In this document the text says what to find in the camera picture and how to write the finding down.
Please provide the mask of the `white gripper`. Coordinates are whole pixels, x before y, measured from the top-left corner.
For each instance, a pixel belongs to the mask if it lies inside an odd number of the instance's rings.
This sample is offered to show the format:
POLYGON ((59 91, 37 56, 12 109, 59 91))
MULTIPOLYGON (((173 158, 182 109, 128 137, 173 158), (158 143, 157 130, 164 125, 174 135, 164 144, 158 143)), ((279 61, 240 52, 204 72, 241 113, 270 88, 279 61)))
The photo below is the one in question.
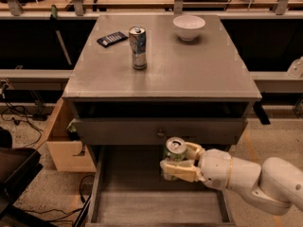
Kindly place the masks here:
POLYGON ((191 142, 186 142, 186 146, 186 158, 189 160, 160 162, 164 175, 190 183, 202 182, 209 188, 224 190, 227 186, 231 155, 217 149, 205 151, 201 145, 191 142), (194 165, 193 160, 199 160, 198 166, 194 165))

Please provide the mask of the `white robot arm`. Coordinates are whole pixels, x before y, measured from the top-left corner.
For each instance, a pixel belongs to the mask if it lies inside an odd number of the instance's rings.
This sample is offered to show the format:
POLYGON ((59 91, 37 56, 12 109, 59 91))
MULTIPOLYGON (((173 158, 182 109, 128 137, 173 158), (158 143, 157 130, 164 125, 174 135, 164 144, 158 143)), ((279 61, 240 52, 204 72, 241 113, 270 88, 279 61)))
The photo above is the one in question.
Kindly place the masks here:
POLYGON ((218 149, 204 149, 181 138, 170 138, 160 162, 167 179, 232 190, 266 213, 282 216, 292 206, 303 210, 303 172, 291 163, 271 157, 262 165, 218 149))

